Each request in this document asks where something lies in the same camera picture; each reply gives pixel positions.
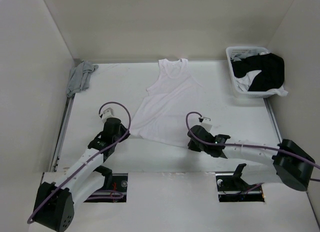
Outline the white tank top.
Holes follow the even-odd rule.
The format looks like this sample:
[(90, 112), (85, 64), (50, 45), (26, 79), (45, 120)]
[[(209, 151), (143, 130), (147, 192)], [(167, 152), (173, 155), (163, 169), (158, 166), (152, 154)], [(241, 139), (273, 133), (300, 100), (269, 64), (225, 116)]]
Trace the white tank top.
[(192, 76), (187, 59), (159, 60), (159, 77), (147, 88), (130, 127), (131, 135), (149, 141), (186, 147), (185, 118), (198, 111), (202, 85)]

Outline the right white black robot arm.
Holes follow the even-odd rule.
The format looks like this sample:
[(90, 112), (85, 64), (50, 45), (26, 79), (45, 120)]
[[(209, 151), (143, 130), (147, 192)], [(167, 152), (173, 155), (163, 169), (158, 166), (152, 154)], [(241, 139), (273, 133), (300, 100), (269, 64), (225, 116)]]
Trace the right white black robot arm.
[(188, 130), (188, 148), (214, 158), (241, 159), (233, 174), (236, 189), (258, 183), (282, 183), (297, 191), (307, 191), (315, 160), (292, 140), (284, 139), (276, 148), (233, 142), (229, 135), (213, 136), (204, 127)]

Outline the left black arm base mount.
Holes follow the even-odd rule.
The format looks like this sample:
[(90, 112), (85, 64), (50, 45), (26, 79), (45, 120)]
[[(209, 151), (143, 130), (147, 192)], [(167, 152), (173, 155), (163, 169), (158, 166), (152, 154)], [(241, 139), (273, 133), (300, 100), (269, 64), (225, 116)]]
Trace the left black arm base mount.
[(127, 201), (128, 174), (113, 173), (107, 167), (99, 166), (94, 170), (104, 177), (103, 186), (95, 191), (86, 203), (122, 203)]

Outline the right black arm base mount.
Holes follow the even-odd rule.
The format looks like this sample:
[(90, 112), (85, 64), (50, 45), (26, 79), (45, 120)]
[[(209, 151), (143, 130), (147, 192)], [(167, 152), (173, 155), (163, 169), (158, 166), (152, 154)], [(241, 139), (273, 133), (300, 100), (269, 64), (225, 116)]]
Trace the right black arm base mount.
[(219, 202), (264, 202), (262, 184), (249, 185), (242, 180), (246, 164), (239, 164), (234, 172), (215, 174)]

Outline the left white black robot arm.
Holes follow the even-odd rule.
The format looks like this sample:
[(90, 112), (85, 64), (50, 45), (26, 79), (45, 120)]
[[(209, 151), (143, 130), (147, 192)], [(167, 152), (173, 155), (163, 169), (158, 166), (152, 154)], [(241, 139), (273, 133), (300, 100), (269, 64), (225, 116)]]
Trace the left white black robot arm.
[(112, 186), (112, 172), (103, 163), (114, 153), (116, 145), (129, 137), (118, 118), (108, 118), (80, 159), (58, 180), (43, 182), (37, 191), (33, 213), (28, 223), (37, 222), (54, 231), (65, 231), (77, 207), (97, 190)]

